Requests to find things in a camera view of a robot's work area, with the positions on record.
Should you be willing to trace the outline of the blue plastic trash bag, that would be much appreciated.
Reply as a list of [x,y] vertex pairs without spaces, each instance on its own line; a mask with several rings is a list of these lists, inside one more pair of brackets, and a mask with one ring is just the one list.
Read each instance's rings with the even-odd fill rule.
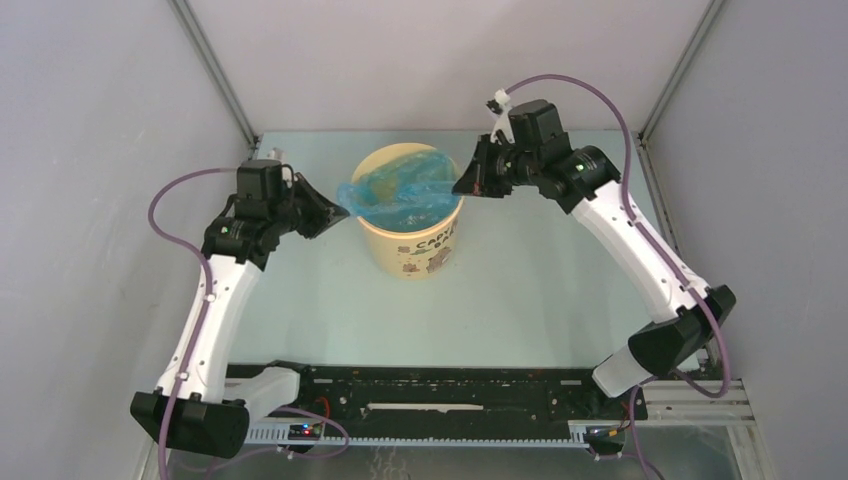
[[452,193],[454,162],[439,150],[396,155],[384,165],[343,183],[339,204],[355,217],[390,232],[427,229],[450,216],[460,198]]

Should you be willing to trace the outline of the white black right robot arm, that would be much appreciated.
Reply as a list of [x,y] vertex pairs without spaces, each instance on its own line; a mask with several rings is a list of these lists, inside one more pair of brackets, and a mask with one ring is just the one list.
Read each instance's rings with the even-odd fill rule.
[[554,104],[533,100],[511,106],[507,95],[488,101],[493,130],[479,137],[455,195],[503,198],[517,186],[572,215],[610,253],[636,287],[650,323],[597,365],[581,392],[585,411],[606,418],[622,394],[671,373],[715,336],[736,297],[710,286],[689,269],[645,221],[621,173],[598,147],[574,148]]

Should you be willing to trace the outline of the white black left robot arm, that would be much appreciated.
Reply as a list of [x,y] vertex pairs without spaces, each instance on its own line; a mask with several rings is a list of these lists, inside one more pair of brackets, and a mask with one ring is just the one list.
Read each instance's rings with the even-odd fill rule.
[[131,416],[156,442],[161,463],[172,450],[230,459],[256,421],[280,407],[304,416],[316,403],[315,388],[301,380],[296,367],[266,366],[229,387],[228,360],[247,301],[282,236],[311,240],[349,214],[279,160],[249,160],[231,172],[236,190],[205,229],[201,246],[166,232],[155,219],[165,194],[201,171],[170,181],[147,211],[153,231],[185,248],[200,265],[178,344],[154,389],[136,393],[130,406]]

